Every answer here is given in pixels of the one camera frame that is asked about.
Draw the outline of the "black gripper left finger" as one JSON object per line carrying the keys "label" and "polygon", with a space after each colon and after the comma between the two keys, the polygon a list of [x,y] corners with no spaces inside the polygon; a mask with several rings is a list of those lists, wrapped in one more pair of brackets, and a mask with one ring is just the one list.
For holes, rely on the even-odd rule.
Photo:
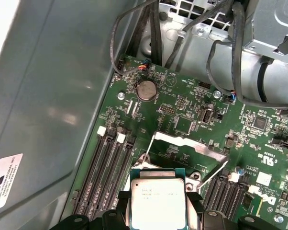
{"label": "black gripper left finger", "polygon": [[74,214],[60,221],[51,230],[130,230],[125,220],[130,198],[130,191],[120,191],[116,208],[105,211],[101,217],[90,221],[85,215]]}

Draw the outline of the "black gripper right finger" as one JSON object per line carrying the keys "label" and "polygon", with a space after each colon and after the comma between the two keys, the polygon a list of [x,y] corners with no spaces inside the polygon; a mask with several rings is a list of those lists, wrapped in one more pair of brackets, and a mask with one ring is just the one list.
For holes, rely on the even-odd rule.
{"label": "black gripper right finger", "polygon": [[254,216],[242,216],[238,222],[232,222],[221,212],[207,211],[201,201],[202,197],[197,192],[187,192],[187,201],[196,213],[196,227],[198,230],[263,230],[264,223]]}

